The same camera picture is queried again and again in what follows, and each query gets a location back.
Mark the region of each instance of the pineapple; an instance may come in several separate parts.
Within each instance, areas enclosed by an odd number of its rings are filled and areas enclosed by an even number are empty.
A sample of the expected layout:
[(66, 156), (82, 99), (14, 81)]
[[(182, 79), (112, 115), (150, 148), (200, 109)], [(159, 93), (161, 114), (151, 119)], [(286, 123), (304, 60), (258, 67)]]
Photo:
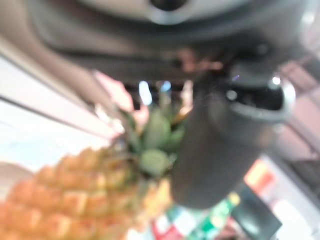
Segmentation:
[(17, 184), (0, 205), (1, 240), (119, 240), (172, 203), (114, 146), (86, 149)]
[(0, 203), (0, 240), (120, 240), (168, 209), (185, 116), (160, 96), (142, 130), (119, 110), (127, 148), (88, 148), (17, 184)]

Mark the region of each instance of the person's hand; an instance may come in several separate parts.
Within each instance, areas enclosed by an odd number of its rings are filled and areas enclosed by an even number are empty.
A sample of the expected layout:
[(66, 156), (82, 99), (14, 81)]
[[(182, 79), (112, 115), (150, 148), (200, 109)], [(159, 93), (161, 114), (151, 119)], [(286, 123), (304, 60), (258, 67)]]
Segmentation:
[(140, 110), (135, 110), (131, 95), (120, 81), (114, 80), (99, 71), (95, 71), (94, 76), (105, 91), (108, 92), (114, 104), (123, 111), (131, 113), (138, 125), (144, 126), (147, 123), (149, 118), (148, 107), (142, 104)]

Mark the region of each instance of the gray cylinder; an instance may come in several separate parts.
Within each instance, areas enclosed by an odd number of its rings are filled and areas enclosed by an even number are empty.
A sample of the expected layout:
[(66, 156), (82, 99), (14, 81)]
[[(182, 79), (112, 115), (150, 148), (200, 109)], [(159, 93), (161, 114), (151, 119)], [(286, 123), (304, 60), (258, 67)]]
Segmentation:
[(290, 116), (295, 90), (281, 86), (277, 110), (230, 102), (225, 93), (195, 102), (172, 172), (172, 196), (185, 207), (206, 209), (227, 196), (270, 146)]

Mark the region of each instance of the pineapple leaf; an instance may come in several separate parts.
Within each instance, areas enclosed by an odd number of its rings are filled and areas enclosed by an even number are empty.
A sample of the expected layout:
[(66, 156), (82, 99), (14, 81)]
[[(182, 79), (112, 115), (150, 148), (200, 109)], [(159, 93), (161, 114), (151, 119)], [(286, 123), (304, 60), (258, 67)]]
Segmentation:
[(141, 154), (140, 169), (152, 176), (160, 177), (170, 167), (168, 155), (158, 149), (148, 149)]
[(185, 128), (184, 126), (178, 127), (174, 130), (165, 144), (161, 147), (167, 153), (176, 153), (180, 146), (180, 143), (185, 135)]
[(160, 148), (170, 137), (170, 122), (159, 108), (155, 108), (144, 130), (142, 141), (146, 149)]

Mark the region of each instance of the pineapple skin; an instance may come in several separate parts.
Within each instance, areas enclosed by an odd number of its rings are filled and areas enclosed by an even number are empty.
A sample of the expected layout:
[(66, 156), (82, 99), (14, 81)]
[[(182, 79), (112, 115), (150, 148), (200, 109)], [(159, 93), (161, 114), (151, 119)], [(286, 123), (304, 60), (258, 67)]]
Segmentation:
[(66, 156), (0, 203), (0, 240), (120, 240), (170, 205), (170, 183), (146, 181), (114, 147)]

